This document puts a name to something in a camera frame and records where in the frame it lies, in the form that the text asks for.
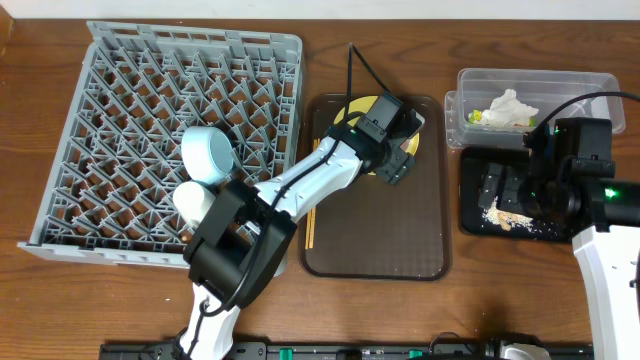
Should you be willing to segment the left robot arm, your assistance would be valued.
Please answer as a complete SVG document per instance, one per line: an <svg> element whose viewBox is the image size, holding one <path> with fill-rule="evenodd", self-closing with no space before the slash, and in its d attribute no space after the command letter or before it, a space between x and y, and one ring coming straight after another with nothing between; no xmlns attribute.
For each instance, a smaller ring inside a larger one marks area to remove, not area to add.
<svg viewBox="0 0 640 360"><path fill-rule="evenodd" d="M196 182L178 187L179 213L196 229L183 254L194 306L175 358L223 358L240 311L278 271L299 219L362 174L397 184L415 163L407 150L415 135L332 126L310 155L267 181L233 180L212 201Z"/></svg>

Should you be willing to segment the yellow round plate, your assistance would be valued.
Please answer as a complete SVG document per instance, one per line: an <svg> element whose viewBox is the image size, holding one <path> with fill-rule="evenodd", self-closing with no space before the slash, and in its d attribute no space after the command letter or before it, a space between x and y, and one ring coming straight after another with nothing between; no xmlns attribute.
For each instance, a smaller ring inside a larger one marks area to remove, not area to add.
<svg viewBox="0 0 640 360"><path fill-rule="evenodd" d="M346 167L351 179L362 174L373 174L385 158L390 145L404 142L397 135L400 122L407 110L411 108L403 103L399 118L396 120L389 136L382 143L377 143L355 129L356 122L366 114L379 96L365 96L352 100L341 110L335 124L327 131L334 143L331 145L331 157L327 163L331 166Z"/></svg>

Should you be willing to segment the white pink bowl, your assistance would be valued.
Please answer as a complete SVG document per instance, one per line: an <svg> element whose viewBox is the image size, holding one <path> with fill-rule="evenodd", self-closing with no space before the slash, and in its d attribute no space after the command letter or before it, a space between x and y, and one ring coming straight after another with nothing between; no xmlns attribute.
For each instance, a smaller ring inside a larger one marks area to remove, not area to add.
<svg viewBox="0 0 640 360"><path fill-rule="evenodd" d="M419 146L419 132L424 123L424 117L413 109L407 110L403 115L397 135L404 140L400 148L406 153L412 155L416 153Z"/></svg>

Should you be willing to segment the light blue bowl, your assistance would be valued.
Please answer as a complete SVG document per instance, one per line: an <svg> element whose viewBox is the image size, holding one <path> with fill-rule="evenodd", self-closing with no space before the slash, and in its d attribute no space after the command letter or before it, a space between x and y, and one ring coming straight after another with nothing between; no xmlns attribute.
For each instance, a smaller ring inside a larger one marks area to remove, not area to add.
<svg viewBox="0 0 640 360"><path fill-rule="evenodd" d="M234 166L233 148L216 127L189 127L181 141L181 157L188 175L204 185L222 182Z"/></svg>

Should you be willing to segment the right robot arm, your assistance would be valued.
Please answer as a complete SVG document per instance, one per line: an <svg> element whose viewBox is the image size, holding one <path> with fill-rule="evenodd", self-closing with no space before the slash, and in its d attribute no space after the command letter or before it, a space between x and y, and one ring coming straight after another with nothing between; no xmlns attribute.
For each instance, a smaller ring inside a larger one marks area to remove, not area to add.
<svg viewBox="0 0 640 360"><path fill-rule="evenodd" d="M639 356L639 186L615 178L612 124L564 118L524 136L522 151L491 149L477 207L541 222L572 243L585 284L594 356Z"/></svg>

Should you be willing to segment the small white cup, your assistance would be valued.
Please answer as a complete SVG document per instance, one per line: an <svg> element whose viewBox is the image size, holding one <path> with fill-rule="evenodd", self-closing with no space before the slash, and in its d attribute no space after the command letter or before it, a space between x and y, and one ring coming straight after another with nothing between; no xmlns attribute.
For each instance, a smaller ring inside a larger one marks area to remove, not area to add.
<svg viewBox="0 0 640 360"><path fill-rule="evenodd" d="M176 187L173 202L182 219L192 228L197 228L216 196L195 181L187 181Z"/></svg>

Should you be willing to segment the green snack wrapper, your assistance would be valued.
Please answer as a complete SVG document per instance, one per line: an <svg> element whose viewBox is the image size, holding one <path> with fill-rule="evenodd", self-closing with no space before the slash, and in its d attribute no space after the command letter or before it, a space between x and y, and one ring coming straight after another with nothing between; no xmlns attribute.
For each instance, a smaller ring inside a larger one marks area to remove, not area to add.
<svg viewBox="0 0 640 360"><path fill-rule="evenodd" d="M535 125L535 119L530 117L527 121L520 120L502 120L494 119L484 115L483 111L473 110L468 114L468 122L475 125L487 126L515 126L515 127L532 127Z"/></svg>

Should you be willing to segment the white napkin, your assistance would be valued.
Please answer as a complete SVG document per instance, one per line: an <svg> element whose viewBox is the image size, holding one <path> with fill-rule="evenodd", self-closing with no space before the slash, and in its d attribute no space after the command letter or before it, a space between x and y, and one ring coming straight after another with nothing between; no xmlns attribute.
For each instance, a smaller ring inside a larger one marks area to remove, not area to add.
<svg viewBox="0 0 640 360"><path fill-rule="evenodd" d="M538 113L538 108L520 102L515 90L506 89L502 96L492 101L488 109L481 112L479 123L500 127L530 127L531 119Z"/></svg>

